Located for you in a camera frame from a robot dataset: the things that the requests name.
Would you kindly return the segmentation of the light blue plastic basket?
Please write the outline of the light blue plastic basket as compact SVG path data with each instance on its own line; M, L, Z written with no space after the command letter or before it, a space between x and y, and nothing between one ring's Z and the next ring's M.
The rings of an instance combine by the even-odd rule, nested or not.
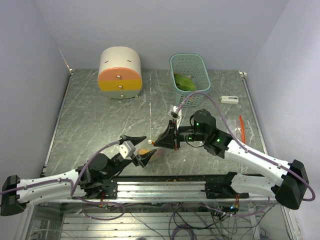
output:
M208 94L212 88L211 81L205 66L203 58L196 53L178 53L169 59L170 77L174 88L174 104L179 106L185 98L192 95L184 104L184 107L197 107L202 102L204 96L201 93ZM184 91L177 88L174 74L188 77L196 86L196 91Z

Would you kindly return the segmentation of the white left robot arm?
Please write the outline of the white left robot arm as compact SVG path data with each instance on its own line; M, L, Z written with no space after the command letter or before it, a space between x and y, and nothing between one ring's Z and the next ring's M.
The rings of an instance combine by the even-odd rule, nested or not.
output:
M111 191L110 181L128 165L144 168L156 149L136 154L136 145L146 136L123 135L95 152L87 162L75 169L41 178L7 177L0 193L0 215L22 213L27 205L62 199L101 199Z

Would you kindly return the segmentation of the zip bag with fake food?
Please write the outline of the zip bag with fake food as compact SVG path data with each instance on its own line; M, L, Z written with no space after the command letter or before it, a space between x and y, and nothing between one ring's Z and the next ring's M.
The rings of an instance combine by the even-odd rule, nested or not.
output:
M239 115L235 119L227 119L227 124L236 138L246 144L246 131L243 117Z

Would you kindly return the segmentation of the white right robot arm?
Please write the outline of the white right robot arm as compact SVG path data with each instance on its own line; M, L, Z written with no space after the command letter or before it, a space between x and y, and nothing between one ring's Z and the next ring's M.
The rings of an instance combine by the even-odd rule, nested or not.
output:
M166 130L152 143L155 147L178 150L182 142L202 142L213 156L232 160L256 171L259 175L228 173L220 186L221 194L231 198L235 194L255 194L274 198L286 208L298 210L304 201L309 183L304 164L299 160L288 162L255 150L229 133L217 128L216 118L205 109L196 111L190 126L178 126L177 115Z

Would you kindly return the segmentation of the green fake leafy vegetable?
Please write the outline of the green fake leafy vegetable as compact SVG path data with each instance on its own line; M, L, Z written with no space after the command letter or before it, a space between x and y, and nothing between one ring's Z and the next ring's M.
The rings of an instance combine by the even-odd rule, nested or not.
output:
M182 76L178 73L175 73L173 76L178 89L189 92L196 91L196 85L192 82L190 78Z

